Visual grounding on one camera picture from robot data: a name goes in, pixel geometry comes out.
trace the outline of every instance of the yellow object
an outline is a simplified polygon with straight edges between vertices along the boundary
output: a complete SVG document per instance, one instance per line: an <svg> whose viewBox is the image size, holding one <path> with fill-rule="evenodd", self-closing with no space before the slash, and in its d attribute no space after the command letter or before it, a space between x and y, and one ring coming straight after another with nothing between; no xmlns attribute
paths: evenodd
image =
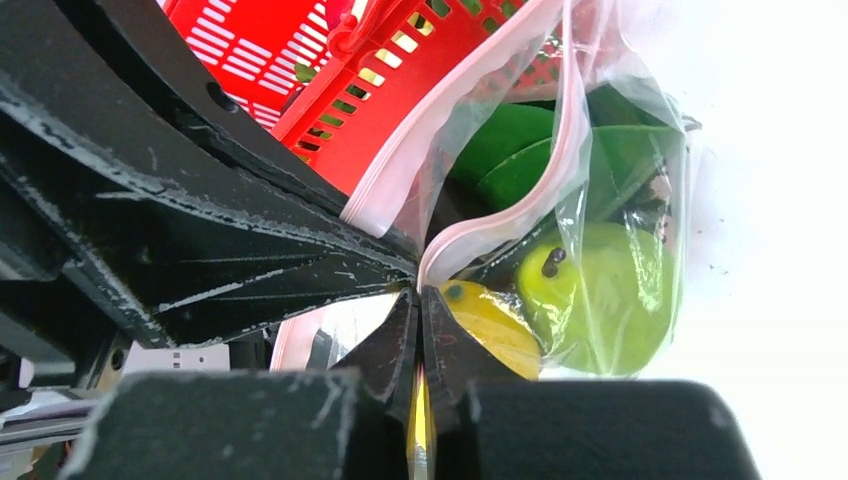
<svg viewBox="0 0 848 480"><path fill-rule="evenodd" d="M451 280L442 295L457 322L495 358L524 378L539 378L539 344L515 309L473 282Z"/></svg>

